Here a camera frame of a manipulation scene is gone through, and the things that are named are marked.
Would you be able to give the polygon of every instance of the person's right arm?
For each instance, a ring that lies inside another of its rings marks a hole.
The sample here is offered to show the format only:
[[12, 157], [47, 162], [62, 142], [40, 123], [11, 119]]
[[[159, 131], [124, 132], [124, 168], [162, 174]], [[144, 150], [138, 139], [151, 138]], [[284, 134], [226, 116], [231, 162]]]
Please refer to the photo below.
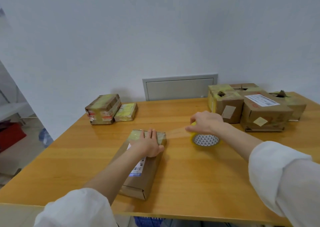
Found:
[[229, 144], [249, 162], [249, 177], [264, 204], [294, 227], [320, 223], [320, 165], [311, 156], [282, 144], [263, 142], [232, 125], [220, 115], [198, 112], [189, 132], [212, 134]]

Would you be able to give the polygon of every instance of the tape roll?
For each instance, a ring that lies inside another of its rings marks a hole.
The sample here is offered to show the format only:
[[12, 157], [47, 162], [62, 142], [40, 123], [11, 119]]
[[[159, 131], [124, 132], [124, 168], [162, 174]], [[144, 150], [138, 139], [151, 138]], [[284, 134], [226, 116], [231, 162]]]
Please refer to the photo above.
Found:
[[215, 146], [220, 143], [220, 139], [214, 135], [198, 134], [194, 132], [191, 133], [190, 140], [192, 144], [201, 147]]

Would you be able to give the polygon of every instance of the blue plastic basket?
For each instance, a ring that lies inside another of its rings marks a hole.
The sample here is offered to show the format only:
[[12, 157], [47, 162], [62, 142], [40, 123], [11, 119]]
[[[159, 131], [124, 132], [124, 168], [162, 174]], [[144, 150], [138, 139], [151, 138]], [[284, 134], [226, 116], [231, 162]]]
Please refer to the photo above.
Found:
[[138, 227], [160, 227], [163, 219], [150, 217], [134, 217]]

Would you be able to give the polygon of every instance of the table top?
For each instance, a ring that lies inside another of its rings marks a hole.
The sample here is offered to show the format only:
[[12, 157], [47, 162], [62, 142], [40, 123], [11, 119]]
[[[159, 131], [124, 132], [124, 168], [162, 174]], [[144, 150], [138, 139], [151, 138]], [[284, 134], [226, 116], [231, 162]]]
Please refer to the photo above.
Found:
[[[313, 156], [320, 163], [320, 105], [303, 97], [300, 122], [285, 132], [252, 133]], [[161, 132], [189, 124], [207, 110], [207, 99], [138, 102], [134, 121], [91, 126], [86, 115], [0, 190], [0, 203], [40, 205], [64, 196], [106, 167], [133, 129]], [[248, 176], [248, 164], [225, 143], [199, 149], [189, 138], [169, 139], [147, 201], [118, 195], [114, 213], [194, 220], [290, 225], [264, 206]]]

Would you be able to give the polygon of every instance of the rolled-up sleeve cuff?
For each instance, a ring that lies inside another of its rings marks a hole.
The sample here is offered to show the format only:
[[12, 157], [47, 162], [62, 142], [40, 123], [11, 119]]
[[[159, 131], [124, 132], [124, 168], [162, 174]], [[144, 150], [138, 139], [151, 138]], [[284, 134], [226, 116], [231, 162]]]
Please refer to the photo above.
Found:
[[266, 141], [253, 149], [249, 157], [249, 177], [263, 203], [279, 216], [284, 216], [276, 204], [279, 183], [284, 168], [296, 159], [312, 160], [297, 150]]

